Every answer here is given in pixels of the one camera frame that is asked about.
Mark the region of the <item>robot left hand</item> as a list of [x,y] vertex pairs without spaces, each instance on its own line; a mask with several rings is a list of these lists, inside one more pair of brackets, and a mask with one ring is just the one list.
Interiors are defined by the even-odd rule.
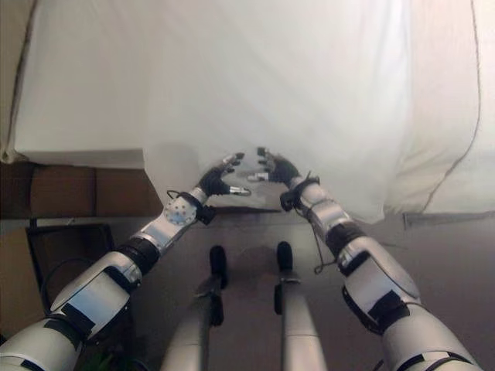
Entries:
[[222,158],[216,162],[201,177],[198,187],[208,196],[250,196],[251,190],[236,186],[228,185],[224,176],[235,172],[235,167],[239,166],[244,158],[243,152],[236,152]]

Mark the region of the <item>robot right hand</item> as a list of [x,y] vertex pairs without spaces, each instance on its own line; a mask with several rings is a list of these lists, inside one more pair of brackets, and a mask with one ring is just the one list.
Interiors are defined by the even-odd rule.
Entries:
[[300,177],[299,170],[285,157],[271,153],[265,147],[257,148],[259,165],[263,165],[262,171],[247,176],[249,182],[274,182],[291,187],[291,181]]

